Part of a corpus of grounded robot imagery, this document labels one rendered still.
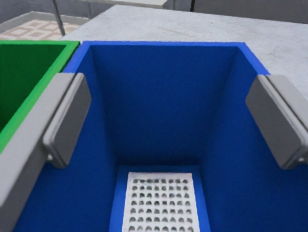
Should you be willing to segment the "white well plate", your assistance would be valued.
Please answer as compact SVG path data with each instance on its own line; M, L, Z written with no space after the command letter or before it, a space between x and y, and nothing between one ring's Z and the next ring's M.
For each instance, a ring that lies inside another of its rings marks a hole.
M192 174L129 172L122 232L200 232Z

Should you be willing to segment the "blue bin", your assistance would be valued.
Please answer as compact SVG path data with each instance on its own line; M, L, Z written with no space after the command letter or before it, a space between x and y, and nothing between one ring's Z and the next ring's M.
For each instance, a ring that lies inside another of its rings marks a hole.
M308 232L308 164L281 169L245 99L245 43L83 41L91 104L66 168L44 163L12 232L122 232L129 172L191 173L200 232Z

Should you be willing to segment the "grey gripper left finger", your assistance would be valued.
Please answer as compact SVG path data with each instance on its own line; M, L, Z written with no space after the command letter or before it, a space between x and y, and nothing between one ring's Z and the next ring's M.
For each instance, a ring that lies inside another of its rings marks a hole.
M44 163L66 168L92 98L83 73L56 73L0 155L0 232L12 232Z

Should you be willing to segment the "green returns bin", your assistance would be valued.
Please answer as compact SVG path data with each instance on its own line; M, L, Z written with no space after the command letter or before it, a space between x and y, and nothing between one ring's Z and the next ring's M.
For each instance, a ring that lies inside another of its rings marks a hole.
M80 46L80 41L0 40L0 154Z

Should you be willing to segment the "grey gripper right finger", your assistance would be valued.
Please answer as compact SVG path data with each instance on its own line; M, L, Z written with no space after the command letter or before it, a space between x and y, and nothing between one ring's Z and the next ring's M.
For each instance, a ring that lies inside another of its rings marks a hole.
M308 100L285 75L257 75L245 103L281 169L308 164Z

